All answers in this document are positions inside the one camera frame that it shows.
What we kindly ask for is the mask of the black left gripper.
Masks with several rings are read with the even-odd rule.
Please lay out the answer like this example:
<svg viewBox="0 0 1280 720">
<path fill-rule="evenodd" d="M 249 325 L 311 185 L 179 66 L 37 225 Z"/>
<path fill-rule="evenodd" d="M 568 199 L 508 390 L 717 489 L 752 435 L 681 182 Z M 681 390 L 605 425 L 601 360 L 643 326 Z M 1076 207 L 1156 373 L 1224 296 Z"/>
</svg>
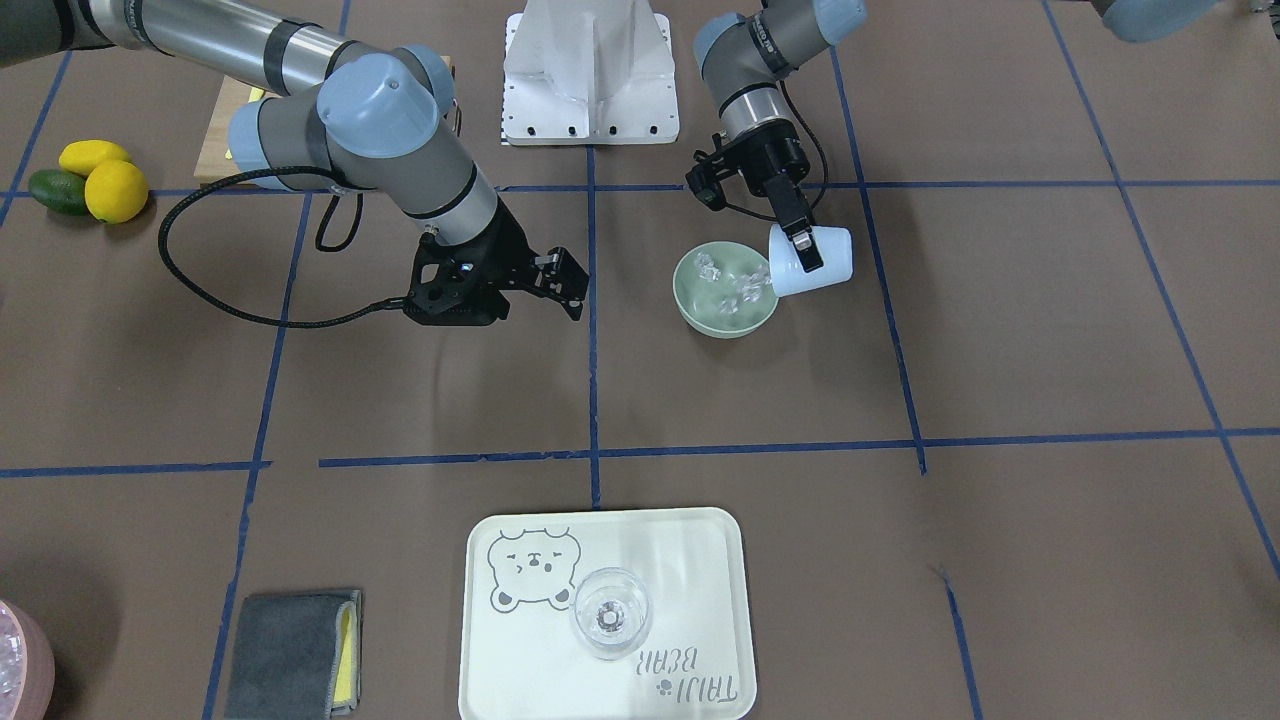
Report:
<svg viewBox="0 0 1280 720">
<path fill-rule="evenodd" d="M 767 122 L 748 129 L 724 146 L 724 156 L 740 170 L 750 195 L 769 202 L 801 269 L 805 273 L 822 269 L 815 218 L 800 188 L 812 164 L 794 123 Z"/>
</svg>

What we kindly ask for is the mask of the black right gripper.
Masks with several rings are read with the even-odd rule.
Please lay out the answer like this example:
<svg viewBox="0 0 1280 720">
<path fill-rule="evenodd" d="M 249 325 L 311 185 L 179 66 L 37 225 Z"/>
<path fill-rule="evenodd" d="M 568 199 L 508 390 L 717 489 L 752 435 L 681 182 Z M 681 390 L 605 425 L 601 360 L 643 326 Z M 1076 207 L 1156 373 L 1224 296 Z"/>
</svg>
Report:
<svg viewBox="0 0 1280 720">
<path fill-rule="evenodd" d="M 579 322 L 589 288 L 590 274 L 567 249 L 536 255 L 500 205 L 466 243 L 445 246 L 436 233 L 420 236 L 403 314 L 420 325 L 490 325 L 508 316 L 509 291 L 552 301 Z"/>
</svg>

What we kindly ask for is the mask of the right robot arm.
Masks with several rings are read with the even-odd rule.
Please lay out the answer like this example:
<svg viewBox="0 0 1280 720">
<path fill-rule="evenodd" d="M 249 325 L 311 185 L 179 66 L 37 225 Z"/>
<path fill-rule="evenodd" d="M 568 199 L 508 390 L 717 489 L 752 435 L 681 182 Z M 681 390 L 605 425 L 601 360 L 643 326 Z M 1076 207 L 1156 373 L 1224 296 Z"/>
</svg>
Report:
<svg viewBox="0 0 1280 720">
<path fill-rule="evenodd" d="M 3 64 L 105 47 L 150 50 L 207 67 L 268 96 L 230 119 L 237 172 L 180 200 L 163 219 L 165 268 L 196 296 L 259 316 L 198 287 L 174 261 L 177 218 L 236 182 L 287 192 L 384 193 L 416 227 L 404 295 L 343 315 L 399 311 L 421 325 L 490 325 L 525 292 L 582 315 L 590 277 L 567 249 L 535 252 L 447 114 L 454 78 L 430 47 L 390 50 L 243 1 L 5 1 Z"/>
</svg>

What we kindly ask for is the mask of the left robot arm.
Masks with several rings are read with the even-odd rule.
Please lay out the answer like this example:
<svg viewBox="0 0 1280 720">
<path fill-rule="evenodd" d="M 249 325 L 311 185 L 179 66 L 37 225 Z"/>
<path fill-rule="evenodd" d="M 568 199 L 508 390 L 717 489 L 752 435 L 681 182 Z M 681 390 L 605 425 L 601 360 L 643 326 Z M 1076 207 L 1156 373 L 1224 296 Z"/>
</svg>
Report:
<svg viewBox="0 0 1280 720">
<path fill-rule="evenodd" d="M 696 33 L 692 53 L 723 132 L 714 152 L 696 152 L 686 184 L 713 211 L 730 206 L 723 179 L 739 174 L 767 199 L 767 219 L 783 233 L 805 273 L 823 268 L 814 205 L 800 183 L 812 164 L 795 127 L 800 118 L 785 81 L 837 47 L 868 18 L 864 1 L 763 1 L 751 15 L 724 13 Z"/>
</svg>

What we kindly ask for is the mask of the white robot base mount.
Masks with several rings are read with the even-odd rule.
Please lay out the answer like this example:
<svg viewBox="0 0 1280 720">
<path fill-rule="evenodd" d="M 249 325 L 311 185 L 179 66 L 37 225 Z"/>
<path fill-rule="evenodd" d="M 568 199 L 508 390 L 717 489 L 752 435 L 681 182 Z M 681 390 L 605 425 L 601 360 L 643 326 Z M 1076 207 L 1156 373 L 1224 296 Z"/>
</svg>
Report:
<svg viewBox="0 0 1280 720">
<path fill-rule="evenodd" d="M 680 135 L 667 15 L 648 1 L 529 1 L 504 29 L 500 140 L 664 145 Z"/>
</svg>

